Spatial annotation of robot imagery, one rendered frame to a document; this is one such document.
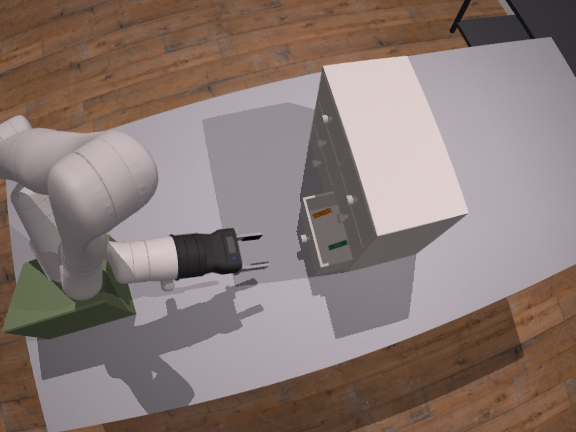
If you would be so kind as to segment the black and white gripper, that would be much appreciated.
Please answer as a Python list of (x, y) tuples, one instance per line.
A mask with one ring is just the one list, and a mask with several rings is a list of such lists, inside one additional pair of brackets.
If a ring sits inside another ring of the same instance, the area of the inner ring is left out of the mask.
[(161, 281), (161, 288), (166, 292), (173, 291), (173, 280), (200, 277), (211, 272), (238, 275), (265, 269), (269, 262), (245, 266), (238, 246), (239, 240), (261, 237), (262, 232), (238, 234), (237, 228), (228, 228), (211, 234), (170, 234), (143, 240), (148, 253), (149, 281)]

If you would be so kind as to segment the white chest of drawers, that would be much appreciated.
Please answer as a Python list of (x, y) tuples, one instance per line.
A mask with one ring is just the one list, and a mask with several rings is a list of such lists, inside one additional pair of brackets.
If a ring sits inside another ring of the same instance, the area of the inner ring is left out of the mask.
[[(407, 56), (326, 65), (375, 235), (346, 272), (415, 255), (469, 212)], [(320, 101), (319, 101), (320, 103)]]

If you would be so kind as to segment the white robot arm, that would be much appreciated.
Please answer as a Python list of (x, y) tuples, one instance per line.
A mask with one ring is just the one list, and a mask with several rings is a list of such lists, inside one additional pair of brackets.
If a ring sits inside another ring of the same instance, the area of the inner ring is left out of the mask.
[(17, 115), (0, 124), (0, 179), (18, 183), (10, 198), (29, 246), (68, 297), (87, 300), (100, 291), (103, 260), (121, 284), (149, 281), (145, 242), (107, 239), (157, 189), (155, 161), (137, 139), (117, 130), (32, 128)]

